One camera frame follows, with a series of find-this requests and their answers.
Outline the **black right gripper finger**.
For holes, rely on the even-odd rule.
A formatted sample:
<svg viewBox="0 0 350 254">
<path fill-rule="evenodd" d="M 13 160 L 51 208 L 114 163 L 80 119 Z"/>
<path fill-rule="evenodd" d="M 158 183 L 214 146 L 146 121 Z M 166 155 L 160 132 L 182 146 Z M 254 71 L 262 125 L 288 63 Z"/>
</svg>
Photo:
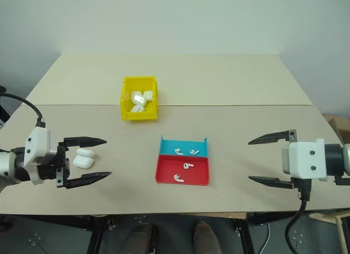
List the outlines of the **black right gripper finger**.
<svg viewBox="0 0 350 254">
<path fill-rule="evenodd" d="M 279 178 L 264 177 L 264 176 L 249 176 L 248 178 L 268 187 L 285 188 L 285 189 L 294 188 L 294 185 L 291 181 L 282 181 Z"/>
<path fill-rule="evenodd" d="M 251 140 L 248 144 L 249 145 L 257 145 L 257 144 L 269 144 L 269 143 L 276 143 L 279 140 L 285 140 L 290 143 L 297 142 L 297 133 L 295 129 L 290 129 L 287 131 L 282 132 L 274 132 L 262 135 L 258 138 L 255 138 Z"/>
</svg>

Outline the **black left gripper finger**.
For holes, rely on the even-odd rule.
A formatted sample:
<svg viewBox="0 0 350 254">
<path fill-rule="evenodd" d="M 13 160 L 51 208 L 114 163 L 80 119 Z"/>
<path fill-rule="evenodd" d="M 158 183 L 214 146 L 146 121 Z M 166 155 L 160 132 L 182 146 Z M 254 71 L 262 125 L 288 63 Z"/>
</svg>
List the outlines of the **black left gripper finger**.
<svg viewBox="0 0 350 254">
<path fill-rule="evenodd" d="M 107 176 L 111 175 L 111 173 L 112 172 L 95 172 L 83 174 L 79 178 L 67 180 L 66 189 L 91 185 L 99 180 L 106 178 Z"/>
<path fill-rule="evenodd" d="M 107 141 L 100 138 L 93 137 L 69 137 L 64 138 L 63 142 L 65 147 L 78 146 L 78 147 L 93 147 L 102 144 L 106 144 Z"/>
</svg>

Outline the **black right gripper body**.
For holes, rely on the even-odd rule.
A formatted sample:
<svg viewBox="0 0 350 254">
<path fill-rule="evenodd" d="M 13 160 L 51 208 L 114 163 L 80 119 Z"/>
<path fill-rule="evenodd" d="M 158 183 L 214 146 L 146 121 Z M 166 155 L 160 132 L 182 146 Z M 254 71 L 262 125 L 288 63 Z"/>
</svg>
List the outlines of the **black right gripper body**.
<svg viewBox="0 0 350 254">
<path fill-rule="evenodd" d="M 283 173 L 292 177 L 292 185 L 301 194 L 300 180 L 302 178 L 302 144 L 303 142 L 290 143 L 282 149 L 282 169 Z"/>
</svg>

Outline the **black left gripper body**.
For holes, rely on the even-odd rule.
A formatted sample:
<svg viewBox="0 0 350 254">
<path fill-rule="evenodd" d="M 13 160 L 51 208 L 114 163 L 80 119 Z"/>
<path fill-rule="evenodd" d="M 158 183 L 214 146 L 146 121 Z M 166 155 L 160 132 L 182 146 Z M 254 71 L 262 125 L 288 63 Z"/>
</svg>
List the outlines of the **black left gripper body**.
<svg viewBox="0 0 350 254">
<path fill-rule="evenodd" d="M 46 163 L 38 166 L 39 177 L 42 180 L 56 180 L 57 187 L 70 188 L 68 177 L 70 175 L 69 159 L 66 152 L 69 150 L 66 140 L 58 143 L 57 153 Z"/>
</svg>

